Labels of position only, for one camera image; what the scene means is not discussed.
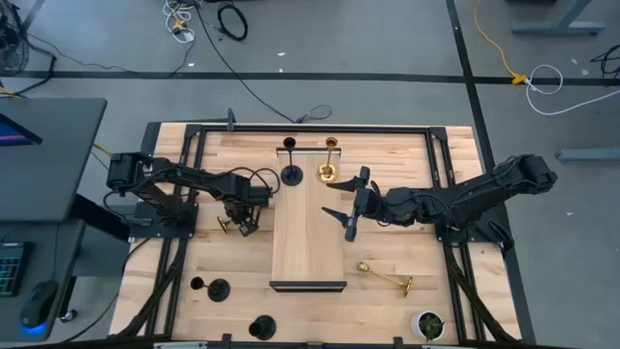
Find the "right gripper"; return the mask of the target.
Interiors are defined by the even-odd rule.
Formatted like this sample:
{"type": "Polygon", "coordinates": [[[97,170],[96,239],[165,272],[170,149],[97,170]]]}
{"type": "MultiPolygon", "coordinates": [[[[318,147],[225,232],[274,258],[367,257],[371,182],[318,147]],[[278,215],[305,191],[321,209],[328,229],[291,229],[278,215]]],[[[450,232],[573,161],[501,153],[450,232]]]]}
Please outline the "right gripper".
{"type": "Polygon", "coordinates": [[[395,212],[388,206],[387,199],[381,195],[378,186],[371,182],[371,189],[367,189],[370,169],[362,166],[359,174],[344,182],[328,183],[331,189],[355,193],[354,207],[351,215],[328,207],[323,211],[334,217],[345,228],[345,241],[354,241],[357,237],[357,221],[359,217],[374,219],[382,225],[397,225],[399,221],[395,212]]]}

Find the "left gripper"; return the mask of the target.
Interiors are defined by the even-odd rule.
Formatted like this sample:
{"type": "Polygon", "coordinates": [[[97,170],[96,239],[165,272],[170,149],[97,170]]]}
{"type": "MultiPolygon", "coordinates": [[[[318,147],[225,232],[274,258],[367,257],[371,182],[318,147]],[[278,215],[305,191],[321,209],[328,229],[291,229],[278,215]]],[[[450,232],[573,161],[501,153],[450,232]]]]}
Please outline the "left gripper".
{"type": "Polygon", "coordinates": [[[221,201],[228,218],[233,224],[237,224],[239,219],[239,231],[248,237],[259,229],[262,207],[268,206],[269,199],[269,187],[237,182],[224,190],[221,201]]]}

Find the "black candlestick holder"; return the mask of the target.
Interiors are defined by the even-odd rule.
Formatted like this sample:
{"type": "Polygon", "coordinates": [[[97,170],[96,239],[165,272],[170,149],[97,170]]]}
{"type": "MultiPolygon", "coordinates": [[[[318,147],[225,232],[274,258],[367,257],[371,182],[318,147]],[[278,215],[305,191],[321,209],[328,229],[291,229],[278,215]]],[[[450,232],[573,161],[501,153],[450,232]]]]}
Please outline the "black candlestick holder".
{"type": "Polygon", "coordinates": [[[295,150],[296,140],[292,137],[287,137],[283,140],[283,146],[286,148],[289,155],[289,164],[283,168],[280,173],[282,182],[287,186],[297,186],[303,180],[303,170],[293,164],[293,151],[295,150]]]}
{"type": "Polygon", "coordinates": [[[270,340],[276,331],[276,322],[269,315],[259,316],[248,327],[249,334],[262,341],[270,340]]]}
{"type": "Polygon", "coordinates": [[[201,277],[195,276],[190,281],[190,287],[193,290],[206,289],[209,299],[214,302],[224,301],[231,292],[229,282],[222,278],[214,279],[206,284],[201,277]]]}

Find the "white potted plant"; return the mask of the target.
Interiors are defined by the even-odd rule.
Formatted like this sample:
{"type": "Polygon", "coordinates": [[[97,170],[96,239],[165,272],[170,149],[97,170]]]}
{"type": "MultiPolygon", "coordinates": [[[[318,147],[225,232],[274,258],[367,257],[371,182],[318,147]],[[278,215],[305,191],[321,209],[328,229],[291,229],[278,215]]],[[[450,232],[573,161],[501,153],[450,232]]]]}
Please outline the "white potted plant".
{"type": "Polygon", "coordinates": [[[425,342],[436,341],[444,335],[445,322],[439,314],[427,310],[410,319],[410,329],[425,342]]]}

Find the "black computer mouse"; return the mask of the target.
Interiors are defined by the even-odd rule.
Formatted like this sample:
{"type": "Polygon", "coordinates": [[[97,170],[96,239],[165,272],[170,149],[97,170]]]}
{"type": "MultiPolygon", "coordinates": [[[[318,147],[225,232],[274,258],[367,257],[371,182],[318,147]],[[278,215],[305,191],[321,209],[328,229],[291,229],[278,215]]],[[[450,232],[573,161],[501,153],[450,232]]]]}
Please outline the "black computer mouse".
{"type": "Polygon", "coordinates": [[[20,325],[26,333],[39,333],[44,329],[57,291],[55,280],[42,281],[34,286],[20,310],[20,325]]]}

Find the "backlit keyboard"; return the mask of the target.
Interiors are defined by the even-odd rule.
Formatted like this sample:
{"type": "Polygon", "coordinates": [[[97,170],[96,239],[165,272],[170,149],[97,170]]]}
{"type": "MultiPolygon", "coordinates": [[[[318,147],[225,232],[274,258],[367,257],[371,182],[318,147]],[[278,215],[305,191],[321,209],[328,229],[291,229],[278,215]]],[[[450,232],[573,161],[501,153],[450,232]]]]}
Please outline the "backlit keyboard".
{"type": "Polygon", "coordinates": [[[0,243],[0,298],[17,295],[31,249],[30,241],[0,243]]]}

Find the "black computer monitor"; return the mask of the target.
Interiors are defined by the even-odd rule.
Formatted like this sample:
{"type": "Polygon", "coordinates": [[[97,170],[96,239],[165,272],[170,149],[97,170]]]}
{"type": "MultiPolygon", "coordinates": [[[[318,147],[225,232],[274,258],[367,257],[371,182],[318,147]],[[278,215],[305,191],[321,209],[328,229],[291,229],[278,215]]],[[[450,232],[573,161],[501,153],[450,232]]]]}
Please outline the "black computer monitor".
{"type": "Polygon", "coordinates": [[[43,139],[0,113],[0,146],[41,144],[43,139]]]}

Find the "blue-legged workbench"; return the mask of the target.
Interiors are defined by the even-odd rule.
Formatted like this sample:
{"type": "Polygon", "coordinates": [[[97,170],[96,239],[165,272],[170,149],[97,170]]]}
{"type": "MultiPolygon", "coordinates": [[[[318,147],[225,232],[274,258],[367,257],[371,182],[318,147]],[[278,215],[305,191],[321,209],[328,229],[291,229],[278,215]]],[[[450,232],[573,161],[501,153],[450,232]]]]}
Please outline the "blue-legged workbench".
{"type": "Polygon", "coordinates": [[[561,149],[556,158],[559,161],[620,161],[620,147],[561,149]]]}
{"type": "Polygon", "coordinates": [[[604,22],[577,20],[591,1],[569,0],[570,6],[558,18],[549,21],[514,23],[511,31],[515,35],[597,36],[607,29],[604,22]]]}

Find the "black floor fan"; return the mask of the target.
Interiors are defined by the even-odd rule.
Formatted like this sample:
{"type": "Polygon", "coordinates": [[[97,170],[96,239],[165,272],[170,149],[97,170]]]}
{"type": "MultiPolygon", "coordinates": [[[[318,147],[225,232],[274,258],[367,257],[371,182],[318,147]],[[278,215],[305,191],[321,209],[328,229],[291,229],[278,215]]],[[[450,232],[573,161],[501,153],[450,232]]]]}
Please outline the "black floor fan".
{"type": "Polygon", "coordinates": [[[0,0],[0,77],[13,77],[28,64],[30,46],[17,6],[0,0]]]}

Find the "wooden riser shelf black frame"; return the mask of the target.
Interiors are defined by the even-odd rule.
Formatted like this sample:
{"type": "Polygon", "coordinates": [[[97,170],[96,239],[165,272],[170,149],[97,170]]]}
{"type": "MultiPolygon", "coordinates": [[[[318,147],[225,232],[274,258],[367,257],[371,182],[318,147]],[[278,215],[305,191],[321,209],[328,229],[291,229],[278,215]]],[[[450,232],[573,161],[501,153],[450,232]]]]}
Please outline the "wooden riser shelf black frame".
{"type": "Polygon", "coordinates": [[[340,152],[297,148],[276,150],[277,170],[300,168],[300,183],[284,183],[274,196],[272,272],[269,286],[280,293],[339,293],[347,286],[344,276],[341,223],[323,211],[338,208],[340,194],[319,176],[326,162],[337,166],[340,152]]]}

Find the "black aluminium rig frame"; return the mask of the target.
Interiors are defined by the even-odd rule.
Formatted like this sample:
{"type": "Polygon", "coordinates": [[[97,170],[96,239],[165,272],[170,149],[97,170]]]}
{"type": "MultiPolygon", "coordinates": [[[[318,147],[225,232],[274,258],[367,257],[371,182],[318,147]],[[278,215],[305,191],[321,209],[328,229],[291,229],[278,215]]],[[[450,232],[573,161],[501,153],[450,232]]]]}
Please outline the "black aluminium rig frame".
{"type": "MultiPolygon", "coordinates": [[[[188,134],[182,122],[152,122],[141,150],[172,160],[186,158],[205,170],[219,172],[240,166],[261,171],[272,182],[276,149],[287,137],[303,147],[317,147],[334,137],[343,150],[344,177],[368,167],[382,189],[428,187],[464,181],[481,174],[474,134],[465,126],[378,126],[202,123],[188,134]]],[[[356,240],[343,246],[347,287],[340,293],[279,293],[269,286],[272,267],[274,209],[266,208],[260,228],[249,237],[236,229],[227,235],[217,223],[224,210],[208,195],[197,198],[198,229],[186,248],[181,281],[163,295],[155,328],[175,340],[200,341],[206,349],[396,349],[420,347],[423,339],[410,329],[410,319],[436,311],[445,321],[440,344],[457,342],[448,269],[432,226],[383,228],[361,220],[356,240]],[[373,274],[360,272],[364,262],[374,271],[406,280],[403,290],[373,274]],[[222,278],[231,286],[222,302],[211,301],[206,284],[222,278]],[[277,326],[267,341],[254,338],[249,325],[271,316],[277,326]]]]}

